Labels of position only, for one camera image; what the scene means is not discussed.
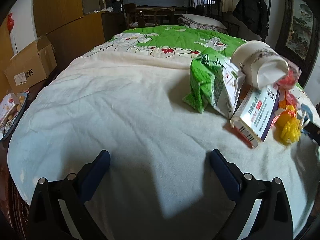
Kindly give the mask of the white purple medicine box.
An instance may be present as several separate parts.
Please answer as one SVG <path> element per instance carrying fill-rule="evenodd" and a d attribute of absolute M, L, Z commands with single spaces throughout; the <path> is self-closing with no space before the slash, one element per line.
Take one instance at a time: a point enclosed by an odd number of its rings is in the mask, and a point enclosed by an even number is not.
<path fill-rule="evenodd" d="M 231 126 L 251 148 L 256 148 L 265 140 L 275 117 L 278 101 L 277 85 L 268 85 L 261 90 L 251 87 L 232 116 Z"/>

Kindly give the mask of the white pillow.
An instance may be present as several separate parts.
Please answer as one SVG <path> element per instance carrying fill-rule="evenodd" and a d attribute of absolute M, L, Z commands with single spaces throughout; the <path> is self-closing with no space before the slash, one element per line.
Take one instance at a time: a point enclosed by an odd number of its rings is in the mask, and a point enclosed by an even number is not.
<path fill-rule="evenodd" d="M 211 27 L 218 27 L 221 29 L 227 29 L 227 27 L 221 23 L 218 20 L 215 20 L 213 18 L 205 17 L 205 16 L 200 16 L 200 15 L 194 15 L 194 14 L 182 14 L 182 16 L 189 20 L 190 22 L 199 24 L 199 25 L 206 25 L 206 26 L 211 26 Z"/>

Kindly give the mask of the clear red plastic bag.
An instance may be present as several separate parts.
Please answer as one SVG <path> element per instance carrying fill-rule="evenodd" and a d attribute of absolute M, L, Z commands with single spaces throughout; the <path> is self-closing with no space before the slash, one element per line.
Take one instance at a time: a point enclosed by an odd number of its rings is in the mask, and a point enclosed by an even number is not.
<path fill-rule="evenodd" d="M 298 105 L 298 96 L 294 95 L 293 89 L 296 87 L 302 71 L 291 61 L 287 61 L 287 64 L 289 68 L 288 74 L 276 82 L 279 91 L 279 108 L 286 108 L 287 105 Z"/>

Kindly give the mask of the wooden wardrobe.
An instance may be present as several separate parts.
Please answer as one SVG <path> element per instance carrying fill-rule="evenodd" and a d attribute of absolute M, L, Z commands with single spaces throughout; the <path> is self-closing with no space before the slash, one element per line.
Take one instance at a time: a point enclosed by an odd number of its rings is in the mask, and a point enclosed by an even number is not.
<path fill-rule="evenodd" d="M 125 30 L 122 5 L 122 0 L 33 0 L 36 33 L 48 38 L 64 69 Z"/>

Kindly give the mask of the yellow foam net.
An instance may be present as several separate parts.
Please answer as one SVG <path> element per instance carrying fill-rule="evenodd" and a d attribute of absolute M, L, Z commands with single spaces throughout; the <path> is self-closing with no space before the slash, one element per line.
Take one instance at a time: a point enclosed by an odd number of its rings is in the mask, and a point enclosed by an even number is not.
<path fill-rule="evenodd" d="M 297 119 L 294 105 L 287 105 L 286 110 L 278 116 L 276 128 L 279 131 L 281 142 L 291 144 L 300 140 L 300 120 Z"/>

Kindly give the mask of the blue plate with snacks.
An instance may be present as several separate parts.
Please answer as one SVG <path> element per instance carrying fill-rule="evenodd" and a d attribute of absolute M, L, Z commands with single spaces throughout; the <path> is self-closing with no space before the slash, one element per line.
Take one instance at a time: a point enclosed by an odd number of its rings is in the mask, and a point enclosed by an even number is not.
<path fill-rule="evenodd" d="M 1 140 L 6 139 L 23 115 L 28 93 L 9 93 L 1 101 Z"/>

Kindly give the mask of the white paper cup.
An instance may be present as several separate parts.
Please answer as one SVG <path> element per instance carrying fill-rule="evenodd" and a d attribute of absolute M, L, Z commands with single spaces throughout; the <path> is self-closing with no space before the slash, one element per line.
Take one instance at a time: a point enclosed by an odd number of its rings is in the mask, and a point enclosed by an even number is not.
<path fill-rule="evenodd" d="M 262 41 L 248 41 L 238 47 L 230 62 L 246 76 L 246 82 L 257 89 L 272 85 L 289 73 L 285 59 Z"/>

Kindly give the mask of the green snack bag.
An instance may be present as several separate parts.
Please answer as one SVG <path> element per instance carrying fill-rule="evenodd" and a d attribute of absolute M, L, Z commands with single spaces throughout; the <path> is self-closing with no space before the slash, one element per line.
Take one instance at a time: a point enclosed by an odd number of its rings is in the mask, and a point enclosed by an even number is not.
<path fill-rule="evenodd" d="M 191 62 L 191 92 L 183 101 L 199 113 L 211 105 L 219 114 L 230 119 L 244 82 L 245 74 L 229 58 L 207 48 Z"/>

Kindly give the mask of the framed landscape painting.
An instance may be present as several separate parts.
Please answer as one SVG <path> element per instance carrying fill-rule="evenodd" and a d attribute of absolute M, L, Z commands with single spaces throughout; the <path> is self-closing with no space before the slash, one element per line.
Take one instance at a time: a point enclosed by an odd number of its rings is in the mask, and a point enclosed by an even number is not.
<path fill-rule="evenodd" d="M 319 21 L 304 0 L 285 0 L 285 10 L 276 52 L 296 64 L 305 86 L 317 59 Z"/>

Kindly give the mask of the red hanging ornament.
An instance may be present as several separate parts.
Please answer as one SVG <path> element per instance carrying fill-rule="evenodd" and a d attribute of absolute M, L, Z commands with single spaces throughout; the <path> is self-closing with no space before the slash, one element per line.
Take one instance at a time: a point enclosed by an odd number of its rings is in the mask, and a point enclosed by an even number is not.
<path fill-rule="evenodd" d="M 14 27 L 14 20 L 12 18 L 12 15 L 13 13 L 9 13 L 8 16 L 7 16 L 7 29 L 8 29 L 8 32 L 11 33 L 13 27 Z"/>

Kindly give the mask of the black coat on rack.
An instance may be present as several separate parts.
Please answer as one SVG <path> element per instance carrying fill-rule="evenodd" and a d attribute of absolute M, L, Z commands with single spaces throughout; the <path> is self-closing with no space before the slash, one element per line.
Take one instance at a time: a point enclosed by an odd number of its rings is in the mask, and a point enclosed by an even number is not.
<path fill-rule="evenodd" d="M 268 9 L 264 0 L 239 0 L 233 16 L 262 40 L 268 32 Z"/>

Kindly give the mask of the brown cardboard box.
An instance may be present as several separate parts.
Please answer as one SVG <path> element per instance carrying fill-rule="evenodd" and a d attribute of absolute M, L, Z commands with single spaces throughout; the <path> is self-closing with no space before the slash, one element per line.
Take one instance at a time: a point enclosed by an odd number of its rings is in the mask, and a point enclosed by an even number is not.
<path fill-rule="evenodd" d="M 54 48 L 46 36 L 14 55 L 4 74 L 13 92 L 22 92 L 45 80 L 57 66 Z"/>

